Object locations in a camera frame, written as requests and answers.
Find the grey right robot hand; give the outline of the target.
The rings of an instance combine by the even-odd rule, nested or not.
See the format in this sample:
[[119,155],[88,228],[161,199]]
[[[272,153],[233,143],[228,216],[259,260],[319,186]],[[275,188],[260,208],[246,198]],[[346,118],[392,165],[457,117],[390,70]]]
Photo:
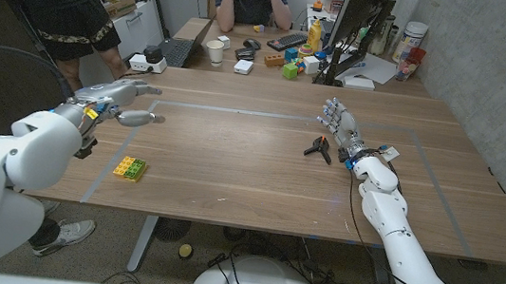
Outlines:
[[372,154],[364,144],[360,129],[352,113],[337,98],[327,99],[323,105],[324,116],[317,121],[328,128],[339,148],[345,149],[354,161]]

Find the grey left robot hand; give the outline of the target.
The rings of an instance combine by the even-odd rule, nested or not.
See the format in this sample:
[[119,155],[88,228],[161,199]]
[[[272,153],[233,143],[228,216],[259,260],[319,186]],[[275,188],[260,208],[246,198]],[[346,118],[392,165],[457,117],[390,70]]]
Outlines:
[[83,137],[91,135],[95,126],[108,119],[116,119],[121,125],[138,127],[149,123],[164,123],[162,115],[146,110],[124,110],[142,94],[160,95],[162,91],[140,79],[119,79],[110,84],[84,87],[74,92],[64,104],[52,109],[72,122]]

